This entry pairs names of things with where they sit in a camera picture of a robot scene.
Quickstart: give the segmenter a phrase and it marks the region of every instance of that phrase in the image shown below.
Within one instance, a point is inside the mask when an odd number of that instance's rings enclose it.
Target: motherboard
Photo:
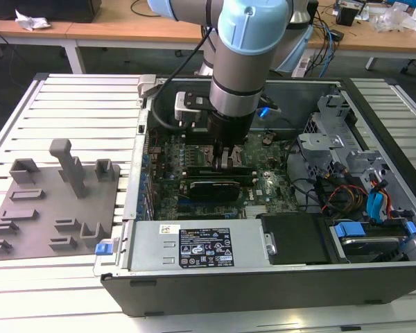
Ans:
[[[149,142],[155,220],[255,219],[298,211],[283,168],[287,142],[275,135],[250,132],[230,156],[231,173],[222,174],[211,167],[213,146],[206,139],[152,131]]]

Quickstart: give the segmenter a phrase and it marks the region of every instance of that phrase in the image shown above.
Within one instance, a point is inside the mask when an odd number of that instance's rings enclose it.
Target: floor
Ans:
[[[0,59],[0,130],[19,102],[36,72],[71,73],[68,60],[56,46],[18,46],[17,53],[7,46]],[[83,60],[89,74],[170,74],[183,58],[171,50],[83,48]],[[325,76],[330,78],[393,78],[416,102],[416,66],[407,74],[399,71],[407,60],[382,59],[374,70],[366,71],[365,58],[336,56]],[[192,74],[202,63],[202,54],[196,55],[185,67],[183,74]],[[321,68],[312,76],[317,76]]]

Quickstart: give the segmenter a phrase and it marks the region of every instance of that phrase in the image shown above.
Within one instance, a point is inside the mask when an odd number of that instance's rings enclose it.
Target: screw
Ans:
[[[268,252],[269,255],[275,255],[276,254],[276,248],[272,244],[266,245],[266,252]]]
[[[245,14],[249,15],[249,16],[253,15],[254,11],[253,11],[252,7],[245,8]]]

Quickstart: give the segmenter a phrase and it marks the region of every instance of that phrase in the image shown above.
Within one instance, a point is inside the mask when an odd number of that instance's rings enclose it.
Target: power supply label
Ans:
[[[234,266],[229,228],[180,229],[179,249],[182,268]]]

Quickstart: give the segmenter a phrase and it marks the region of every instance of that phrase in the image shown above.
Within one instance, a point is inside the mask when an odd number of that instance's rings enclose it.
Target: green circuit board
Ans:
[[[185,137],[159,137],[150,150],[153,161],[155,220],[253,219],[265,212],[296,212],[297,201],[285,181],[284,142],[262,144],[265,131],[250,132],[244,145],[232,154],[235,166],[255,170],[254,186],[240,188],[239,197],[228,203],[195,203],[188,197],[188,167],[210,167],[212,146],[187,144]]]

